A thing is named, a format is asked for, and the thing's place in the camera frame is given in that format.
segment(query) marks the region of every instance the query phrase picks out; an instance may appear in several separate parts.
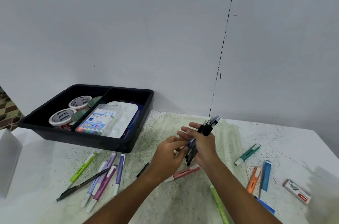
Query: left hand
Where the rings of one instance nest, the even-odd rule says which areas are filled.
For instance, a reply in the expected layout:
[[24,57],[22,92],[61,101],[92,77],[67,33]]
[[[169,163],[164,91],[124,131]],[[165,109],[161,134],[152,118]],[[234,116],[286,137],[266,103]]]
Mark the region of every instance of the left hand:
[[183,138],[176,136],[171,136],[162,141],[155,151],[148,173],[159,183],[175,174],[189,151],[189,148],[186,146],[188,143]]

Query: teal highlighter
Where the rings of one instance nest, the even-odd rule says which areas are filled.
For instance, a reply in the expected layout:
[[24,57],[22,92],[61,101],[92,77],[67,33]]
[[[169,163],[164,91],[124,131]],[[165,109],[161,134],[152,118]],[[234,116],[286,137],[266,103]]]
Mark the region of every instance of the teal highlighter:
[[235,162],[234,164],[236,166],[240,165],[242,162],[244,162],[245,160],[247,160],[253,153],[255,153],[256,151],[258,151],[260,148],[259,144],[255,144],[254,146],[252,146],[250,149],[248,149],[242,156],[240,156]]

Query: hand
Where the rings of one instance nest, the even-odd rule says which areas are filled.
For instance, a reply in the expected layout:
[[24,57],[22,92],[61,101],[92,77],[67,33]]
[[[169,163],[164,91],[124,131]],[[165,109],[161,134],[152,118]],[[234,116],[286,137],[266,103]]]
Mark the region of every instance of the hand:
[[175,174],[178,170],[189,150],[186,146],[188,143],[189,142],[183,138],[171,136],[158,145],[150,163],[148,173],[153,175],[153,178],[157,180],[159,184]]
[[[201,126],[201,124],[195,122],[190,122],[189,125],[196,129]],[[202,169],[205,170],[205,168],[208,168],[209,163],[219,158],[215,151],[215,136],[212,133],[208,136],[204,136],[188,127],[181,127],[181,130],[184,132],[177,132],[180,139],[185,139],[187,141],[190,141],[192,138],[196,139],[195,145],[198,152],[195,155],[195,160]]]

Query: white palette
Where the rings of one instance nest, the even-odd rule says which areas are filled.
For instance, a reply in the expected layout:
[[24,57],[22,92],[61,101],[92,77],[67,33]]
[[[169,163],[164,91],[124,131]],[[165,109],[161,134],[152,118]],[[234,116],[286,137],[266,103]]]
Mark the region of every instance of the white palette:
[[128,127],[130,121],[133,119],[135,113],[137,112],[138,106],[136,104],[124,103],[124,102],[118,102],[118,101],[109,102],[108,104],[118,105],[124,110],[121,118],[114,125],[109,135],[109,137],[112,137],[112,138],[121,138],[121,136],[124,134],[125,129]]

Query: green highlighter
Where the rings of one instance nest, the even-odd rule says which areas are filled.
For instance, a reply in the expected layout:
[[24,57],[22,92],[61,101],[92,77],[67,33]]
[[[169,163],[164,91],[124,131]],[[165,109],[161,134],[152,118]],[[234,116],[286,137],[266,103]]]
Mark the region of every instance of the green highlighter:
[[221,217],[221,219],[222,219],[222,222],[223,222],[224,224],[230,224],[229,221],[228,221],[228,219],[227,219],[227,217],[226,217],[226,213],[225,213],[225,210],[224,210],[224,206],[223,206],[223,204],[222,204],[222,201],[221,201],[220,197],[218,196],[218,193],[217,193],[217,191],[215,190],[215,188],[214,188],[213,185],[210,186],[210,190],[211,190],[211,192],[212,192],[212,194],[213,194],[213,197],[214,197],[215,202],[217,203],[217,207],[218,207],[218,210],[219,210],[219,213],[220,213],[220,217]]
[[89,166],[89,164],[93,161],[93,159],[97,156],[97,153],[91,153],[91,155],[87,158],[84,164],[78,169],[78,171],[70,178],[69,183],[66,186],[66,190],[69,189],[73,183],[80,177],[83,171]]
[[240,163],[242,163],[245,160],[247,160],[247,158],[250,157],[253,153],[258,151],[259,148],[260,148],[260,145],[259,144],[255,144],[250,149],[248,149],[242,156],[240,156],[239,159],[234,162],[234,164],[236,166],[238,166]]

